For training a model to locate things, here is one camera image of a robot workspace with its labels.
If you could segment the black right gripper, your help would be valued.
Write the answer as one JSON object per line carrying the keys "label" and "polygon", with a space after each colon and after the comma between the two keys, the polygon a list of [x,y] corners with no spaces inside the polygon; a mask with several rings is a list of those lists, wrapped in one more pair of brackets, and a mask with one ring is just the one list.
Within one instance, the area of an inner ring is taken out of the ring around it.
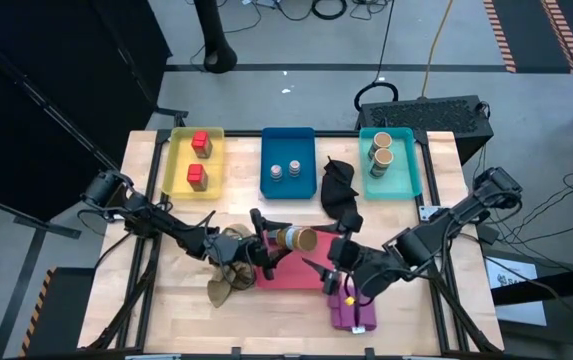
{"label": "black right gripper", "polygon": [[332,270],[307,258],[302,259],[323,280],[323,292],[325,294],[338,292],[340,272],[344,272],[352,278],[354,290],[359,293],[354,271],[357,263],[361,260],[361,254],[360,246],[352,240],[352,235],[360,231],[362,224],[363,217],[357,212],[344,212],[340,219],[333,224],[312,226],[315,231],[336,234],[327,253],[327,259],[333,264]]}

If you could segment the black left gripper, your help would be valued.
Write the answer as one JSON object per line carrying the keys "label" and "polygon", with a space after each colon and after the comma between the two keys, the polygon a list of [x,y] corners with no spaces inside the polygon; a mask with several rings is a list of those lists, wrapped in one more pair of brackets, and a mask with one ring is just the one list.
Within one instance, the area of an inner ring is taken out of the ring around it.
{"label": "black left gripper", "polygon": [[258,209],[250,210],[251,222],[255,234],[241,239],[233,239],[220,234],[215,238],[215,263],[220,266],[231,265],[234,262],[246,262],[251,266],[260,267],[264,278],[274,279],[273,268],[283,258],[291,253],[289,249],[277,249],[269,253],[263,232],[277,231],[291,226],[290,223],[275,222],[265,219]]}

